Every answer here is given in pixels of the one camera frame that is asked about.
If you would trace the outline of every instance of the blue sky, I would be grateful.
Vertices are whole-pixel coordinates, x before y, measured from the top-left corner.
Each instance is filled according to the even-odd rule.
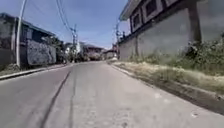
[[[77,24],[79,40],[105,48],[110,48],[116,41],[114,28],[127,1],[62,0],[70,26]],[[0,12],[18,16],[21,3],[22,0],[1,0]],[[56,0],[28,0],[24,19],[64,41],[72,41],[59,18]],[[129,33],[128,22],[120,23],[120,30]]]

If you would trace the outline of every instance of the street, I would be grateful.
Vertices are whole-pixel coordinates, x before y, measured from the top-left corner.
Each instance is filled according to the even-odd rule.
[[[223,128],[224,116],[105,62],[0,82],[1,128]]]

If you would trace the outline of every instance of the bush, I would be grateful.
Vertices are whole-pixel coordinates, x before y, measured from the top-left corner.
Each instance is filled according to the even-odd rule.
[[[198,70],[210,75],[224,75],[224,39],[202,43],[194,58],[181,53],[177,56],[153,52],[148,56],[130,57],[133,62],[147,62],[185,69]]]

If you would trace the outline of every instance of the building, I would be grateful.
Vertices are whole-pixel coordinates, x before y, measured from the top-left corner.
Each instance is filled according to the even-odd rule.
[[[4,54],[0,58],[10,58],[8,63],[15,62],[17,24],[17,17],[6,13],[0,14],[0,56],[2,56],[4,51],[8,51],[7,55]],[[55,35],[29,22],[22,21],[20,35],[20,58],[22,66],[55,63],[56,49],[46,40],[52,36]]]
[[[79,53],[84,56],[84,58],[87,58],[87,60],[100,60],[101,53],[104,50],[101,47],[88,44],[86,42],[79,42]]]
[[[223,0],[129,0],[121,21],[131,34],[119,44],[120,59],[153,52],[177,54],[189,43],[210,41],[224,30]]]
[[[113,44],[111,49],[102,52],[102,59],[108,60],[117,57],[117,51],[117,45]]]

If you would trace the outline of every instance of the concrete wall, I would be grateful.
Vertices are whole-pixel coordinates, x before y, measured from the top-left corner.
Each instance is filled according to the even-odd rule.
[[[201,0],[197,2],[202,41],[214,40],[224,32],[223,0]],[[177,54],[192,40],[188,9],[182,9],[153,27],[131,37],[120,45],[120,58],[126,60],[135,53],[137,39],[138,54],[148,55],[155,51]]]
[[[12,25],[0,18],[0,48],[11,49]]]
[[[139,54],[147,55],[154,51],[173,54],[183,50],[189,42],[187,18],[185,9],[141,33],[137,37]]]
[[[135,54],[135,44],[136,38],[133,38],[119,46],[121,60],[128,60],[131,55]]]
[[[202,40],[220,37],[224,32],[224,0],[203,0],[197,3]]]
[[[28,41],[27,61],[29,65],[43,65],[56,63],[56,49],[52,46]]]
[[[12,51],[0,48],[0,70],[11,63]]]

